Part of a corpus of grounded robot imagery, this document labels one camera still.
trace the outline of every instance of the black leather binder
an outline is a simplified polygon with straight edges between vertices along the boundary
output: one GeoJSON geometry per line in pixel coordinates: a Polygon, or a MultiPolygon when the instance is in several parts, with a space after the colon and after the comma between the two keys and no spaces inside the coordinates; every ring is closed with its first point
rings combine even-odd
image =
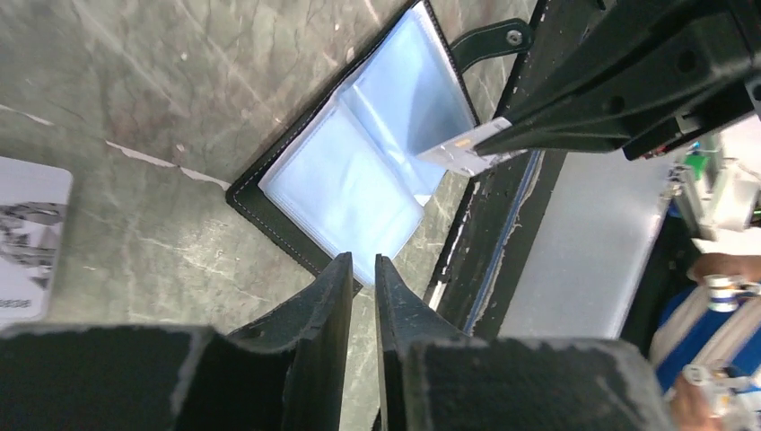
{"type": "MultiPolygon", "coordinates": [[[[420,4],[423,4],[430,15],[435,32],[446,51],[446,57],[457,75],[459,87],[476,119],[477,115],[461,74],[481,60],[525,51],[533,41],[532,30],[528,24],[519,19],[512,19],[470,31],[450,45],[443,36],[428,0],[409,2],[353,61],[326,85],[317,100],[310,104],[288,130],[232,184],[226,194],[228,204],[312,274],[319,274],[331,261],[331,257],[265,196],[258,183],[288,145],[315,119],[336,88],[372,56],[404,13],[420,4]],[[515,31],[520,33],[519,38],[515,37],[515,31]]],[[[359,284],[356,281],[354,283],[356,290],[359,284]]]]}

